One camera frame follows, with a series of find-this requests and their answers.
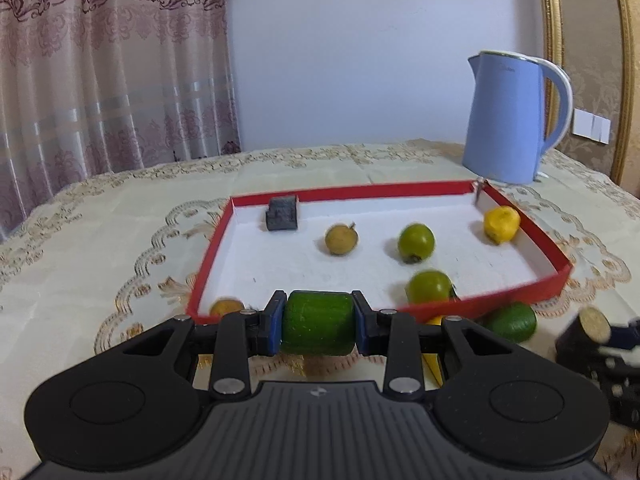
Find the green jujube back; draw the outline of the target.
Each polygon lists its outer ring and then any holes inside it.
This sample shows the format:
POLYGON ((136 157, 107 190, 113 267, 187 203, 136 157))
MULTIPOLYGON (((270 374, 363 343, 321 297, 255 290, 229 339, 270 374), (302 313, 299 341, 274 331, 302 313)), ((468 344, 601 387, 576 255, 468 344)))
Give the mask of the green jujube back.
POLYGON ((400 233, 397 248, 404 263, 419 263, 431 257, 435 250, 435 237, 425 224, 409 224, 400 233))

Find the brown longan at tray edge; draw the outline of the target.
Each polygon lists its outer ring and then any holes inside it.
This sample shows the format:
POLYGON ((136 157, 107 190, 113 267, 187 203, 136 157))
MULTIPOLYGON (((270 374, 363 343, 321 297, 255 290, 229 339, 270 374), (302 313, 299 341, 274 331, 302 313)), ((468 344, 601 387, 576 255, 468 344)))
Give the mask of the brown longan at tray edge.
POLYGON ((242 301, 236 298, 219 298, 209 308, 209 315, 221 318, 228 313, 239 312, 244 309, 242 301))

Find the yellow fruit piece in tray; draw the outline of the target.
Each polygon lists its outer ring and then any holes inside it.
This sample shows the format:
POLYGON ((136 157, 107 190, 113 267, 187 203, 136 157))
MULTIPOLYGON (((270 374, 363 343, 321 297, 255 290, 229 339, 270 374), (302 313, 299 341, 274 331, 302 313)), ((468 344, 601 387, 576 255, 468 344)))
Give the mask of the yellow fruit piece in tray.
POLYGON ((520 224, 520 214, 510 206, 498 206, 484 214, 484 233, 496 245, 513 240, 520 224))

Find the green cucumber piece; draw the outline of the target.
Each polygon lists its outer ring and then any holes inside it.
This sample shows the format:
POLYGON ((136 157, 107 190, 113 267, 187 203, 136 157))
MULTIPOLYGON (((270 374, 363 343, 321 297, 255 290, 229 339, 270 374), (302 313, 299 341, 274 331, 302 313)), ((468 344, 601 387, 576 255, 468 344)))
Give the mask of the green cucumber piece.
POLYGON ((354 345, 354 302, 348 292, 294 290, 288 295, 282 316, 282 351, 347 356, 354 345))

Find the pink patterned curtain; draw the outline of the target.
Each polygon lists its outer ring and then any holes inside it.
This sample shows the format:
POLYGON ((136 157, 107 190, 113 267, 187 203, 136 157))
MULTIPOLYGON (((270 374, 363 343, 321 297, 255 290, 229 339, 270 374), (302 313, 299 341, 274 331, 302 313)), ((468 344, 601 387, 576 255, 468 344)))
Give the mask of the pink patterned curtain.
POLYGON ((227 0, 1 0, 1 232, 97 174, 240 150, 227 0))

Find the red shallow cardboard tray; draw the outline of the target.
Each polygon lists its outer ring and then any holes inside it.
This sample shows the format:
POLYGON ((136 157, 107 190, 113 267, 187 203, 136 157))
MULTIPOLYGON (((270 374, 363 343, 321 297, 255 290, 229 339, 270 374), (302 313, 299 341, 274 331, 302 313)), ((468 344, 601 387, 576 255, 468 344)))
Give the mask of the red shallow cardboard tray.
POLYGON ((233 196, 210 238, 186 312, 200 323, 209 308, 232 297, 262 309, 278 289, 360 290, 375 309, 405 309, 405 286, 416 272, 447 274, 459 296, 412 308, 421 321, 443 314, 477 318, 508 304, 536 304, 559 296, 573 266, 535 222, 521 218, 514 240, 496 245, 483 230, 486 211, 509 205, 498 188, 482 181, 435 181, 293 190, 296 231, 270 232, 265 213, 274 193, 233 196), (329 253, 326 231, 354 224, 359 240, 344 256, 329 253), (397 242, 406 226, 423 223, 435 250, 419 263, 404 263, 397 242))

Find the light blue electric kettle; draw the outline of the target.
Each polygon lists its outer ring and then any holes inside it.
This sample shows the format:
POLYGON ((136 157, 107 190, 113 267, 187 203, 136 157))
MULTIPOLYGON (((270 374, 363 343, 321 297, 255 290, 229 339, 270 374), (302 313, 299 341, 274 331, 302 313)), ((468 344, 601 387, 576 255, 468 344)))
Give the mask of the light blue electric kettle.
POLYGON ((570 128, 570 77, 544 58, 508 51, 483 50, 469 58, 469 64, 475 87, 462 165, 488 180, 534 182, 542 155, 570 128), (544 114, 547 81, 560 98, 552 133, 546 133, 544 114))

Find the green jujube front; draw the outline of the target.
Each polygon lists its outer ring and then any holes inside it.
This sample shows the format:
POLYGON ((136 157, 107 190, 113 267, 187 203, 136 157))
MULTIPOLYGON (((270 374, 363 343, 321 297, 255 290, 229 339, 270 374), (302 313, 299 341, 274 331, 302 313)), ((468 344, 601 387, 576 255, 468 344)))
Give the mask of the green jujube front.
POLYGON ((437 270, 424 270, 414 274, 405 291, 409 304, 428 304, 458 298, 449 276, 437 270))

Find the green jujube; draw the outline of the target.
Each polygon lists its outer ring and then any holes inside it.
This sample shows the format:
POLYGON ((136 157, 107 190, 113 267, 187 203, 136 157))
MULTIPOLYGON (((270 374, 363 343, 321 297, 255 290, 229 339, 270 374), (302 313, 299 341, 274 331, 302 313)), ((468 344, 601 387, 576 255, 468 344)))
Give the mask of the green jujube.
POLYGON ((437 270, 424 270, 414 274, 405 291, 409 304, 428 304, 458 298, 449 276, 437 270))
POLYGON ((431 257, 435 250, 435 237, 425 224, 409 224, 400 233, 397 248, 404 263, 419 263, 431 257))

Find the green cucumber half on table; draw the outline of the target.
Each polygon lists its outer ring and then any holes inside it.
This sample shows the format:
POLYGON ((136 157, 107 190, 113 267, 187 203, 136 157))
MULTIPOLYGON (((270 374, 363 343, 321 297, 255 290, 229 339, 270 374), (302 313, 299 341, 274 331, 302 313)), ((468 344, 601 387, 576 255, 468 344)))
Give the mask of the green cucumber half on table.
POLYGON ((483 326, 516 344, 528 341, 537 329, 534 310, 524 302, 514 302, 484 317, 483 326))

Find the black sugarcane piece in tray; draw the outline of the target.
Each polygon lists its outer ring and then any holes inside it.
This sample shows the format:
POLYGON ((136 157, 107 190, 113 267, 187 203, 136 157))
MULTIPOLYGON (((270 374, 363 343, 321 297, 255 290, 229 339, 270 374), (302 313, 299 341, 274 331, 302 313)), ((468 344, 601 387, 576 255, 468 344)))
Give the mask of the black sugarcane piece in tray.
POLYGON ((297 197, 295 195, 273 197, 265 213, 265 222, 270 232, 296 231, 298 227, 297 197))

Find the white wall switch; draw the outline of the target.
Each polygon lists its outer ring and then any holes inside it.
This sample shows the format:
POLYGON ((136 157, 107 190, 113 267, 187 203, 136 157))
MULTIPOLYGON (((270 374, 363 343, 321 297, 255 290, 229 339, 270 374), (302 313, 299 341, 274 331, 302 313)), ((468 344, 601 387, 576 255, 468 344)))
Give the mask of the white wall switch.
POLYGON ((572 133, 575 136, 608 145, 611 139, 611 121, 608 118, 576 108, 572 133))

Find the gold mirror frame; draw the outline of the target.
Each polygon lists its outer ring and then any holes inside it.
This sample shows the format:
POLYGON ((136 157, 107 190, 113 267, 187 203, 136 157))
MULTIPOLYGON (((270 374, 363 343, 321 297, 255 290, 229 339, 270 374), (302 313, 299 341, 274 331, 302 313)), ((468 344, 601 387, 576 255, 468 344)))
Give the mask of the gold mirror frame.
POLYGON ((611 122, 556 148, 639 194, 639 0, 541 0, 544 57, 570 76, 574 107, 611 122))

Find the yellow starfruit piece on table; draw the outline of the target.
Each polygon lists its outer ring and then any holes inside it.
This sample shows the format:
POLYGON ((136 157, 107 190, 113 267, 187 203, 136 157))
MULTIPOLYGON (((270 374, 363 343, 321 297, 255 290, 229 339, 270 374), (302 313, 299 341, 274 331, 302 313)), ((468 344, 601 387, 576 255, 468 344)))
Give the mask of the yellow starfruit piece on table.
MULTIPOLYGON (((439 326, 442 324, 442 319, 444 317, 442 315, 435 316, 426 322, 427 325, 439 326)), ((434 383, 437 387, 441 387, 444 383, 442 379, 442 369, 439 365, 438 356, 436 353, 423 353, 422 358, 428 369, 430 370, 434 383)))

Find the brown longan with stem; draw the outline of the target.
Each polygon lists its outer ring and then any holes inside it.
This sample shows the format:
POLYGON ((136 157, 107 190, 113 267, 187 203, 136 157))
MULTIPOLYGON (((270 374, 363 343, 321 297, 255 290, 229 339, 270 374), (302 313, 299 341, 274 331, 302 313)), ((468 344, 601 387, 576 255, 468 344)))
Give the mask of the brown longan with stem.
POLYGON ((344 256, 352 252, 358 244, 359 236, 352 224, 334 224, 324 236, 324 244, 331 255, 344 256))

